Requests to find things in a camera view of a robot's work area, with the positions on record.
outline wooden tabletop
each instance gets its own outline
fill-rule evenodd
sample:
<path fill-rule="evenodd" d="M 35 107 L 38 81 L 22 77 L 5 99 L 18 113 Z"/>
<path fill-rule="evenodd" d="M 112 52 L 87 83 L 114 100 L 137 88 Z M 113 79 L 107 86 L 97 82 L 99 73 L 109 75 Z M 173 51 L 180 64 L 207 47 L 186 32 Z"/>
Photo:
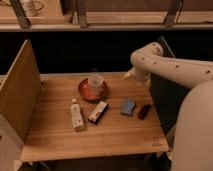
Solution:
<path fill-rule="evenodd" d="M 152 99 L 145 85 L 123 79 L 124 73 L 102 73 L 109 87 L 104 101 L 109 104 L 97 125 L 88 123 L 87 116 L 97 103 L 84 101 L 78 93 L 79 83 L 88 74 L 46 77 L 35 106 L 29 134 L 21 160 L 45 161 L 84 157 L 162 152 L 168 150 L 159 118 L 154 107 L 145 120 L 137 113 Z M 76 98 L 82 107 L 86 130 L 72 128 L 70 105 Z M 124 99 L 134 99 L 133 116 L 121 114 Z"/>

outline bottle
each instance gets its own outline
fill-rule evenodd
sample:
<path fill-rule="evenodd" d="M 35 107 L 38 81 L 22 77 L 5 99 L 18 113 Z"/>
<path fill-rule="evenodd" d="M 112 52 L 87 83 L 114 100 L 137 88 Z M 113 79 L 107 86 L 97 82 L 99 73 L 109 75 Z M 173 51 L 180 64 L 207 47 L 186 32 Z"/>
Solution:
<path fill-rule="evenodd" d="M 33 0 L 23 0 L 24 9 L 27 16 L 34 17 L 37 16 L 37 11 Z"/>
<path fill-rule="evenodd" d="M 83 131 L 84 127 L 84 120 L 81 114 L 81 108 L 79 103 L 76 99 L 72 99 L 71 105 L 71 114 L 72 114 L 72 126 L 75 131 Z"/>

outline red object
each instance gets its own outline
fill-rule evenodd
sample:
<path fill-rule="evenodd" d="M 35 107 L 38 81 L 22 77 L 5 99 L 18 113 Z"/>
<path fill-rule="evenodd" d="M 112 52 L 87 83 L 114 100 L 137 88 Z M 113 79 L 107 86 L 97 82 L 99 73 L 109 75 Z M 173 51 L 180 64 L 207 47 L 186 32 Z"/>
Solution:
<path fill-rule="evenodd" d="M 88 78 L 85 78 L 84 80 L 80 82 L 78 86 L 78 91 L 84 100 L 96 101 L 106 97 L 106 95 L 108 94 L 108 86 L 105 81 L 103 82 L 102 86 L 103 86 L 103 91 L 98 95 L 94 95 L 88 84 Z"/>

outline wooden panel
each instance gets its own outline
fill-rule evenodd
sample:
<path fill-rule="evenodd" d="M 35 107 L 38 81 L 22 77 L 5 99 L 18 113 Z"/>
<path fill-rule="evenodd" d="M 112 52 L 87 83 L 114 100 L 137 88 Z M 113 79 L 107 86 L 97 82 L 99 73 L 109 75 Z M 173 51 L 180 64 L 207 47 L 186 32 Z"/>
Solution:
<path fill-rule="evenodd" d="M 21 147 L 41 81 L 33 49 L 26 40 L 0 87 L 0 125 Z"/>
<path fill-rule="evenodd" d="M 140 107 L 152 103 L 146 87 L 134 80 L 124 80 L 124 73 L 103 74 L 109 87 L 105 102 L 109 109 L 98 125 L 87 122 L 87 115 L 97 103 L 80 97 L 78 84 L 88 75 L 47 78 L 42 84 L 34 110 L 29 135 L 21 160 L 39 161 L 95 156 L 149 153 L 168 149 L 154 107 L 145 120 L 139 120 Z M 82 107 L 86 130 L 76 133 L 72 128 L 70 105 L 76 98 Z M 121 115 L 125 98 L 136 101 L 133 116 Z"/>

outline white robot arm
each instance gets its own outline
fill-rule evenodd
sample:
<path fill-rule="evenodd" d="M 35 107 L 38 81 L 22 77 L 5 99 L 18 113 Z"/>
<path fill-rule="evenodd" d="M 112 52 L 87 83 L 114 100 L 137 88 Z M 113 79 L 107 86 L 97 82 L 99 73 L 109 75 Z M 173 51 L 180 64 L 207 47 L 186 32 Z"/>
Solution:
<path fill-rule="evenodd" d="M 145 81 L 150 72 L 189 89 L 213 80 L 213 62 L 163 57 L 163 48 L 156 42 L 134 51 L 131 63 L 133 68 L 129 74 L 141 81 Z"/>
<path fill-rule="evenodd" d="M 213 170 L 213 62 L 162 56 L 156 42 L 136 50 L 127 76 L 146 81 L 151 72 L 192 89 L 178 115 L 172 171 Z"/>

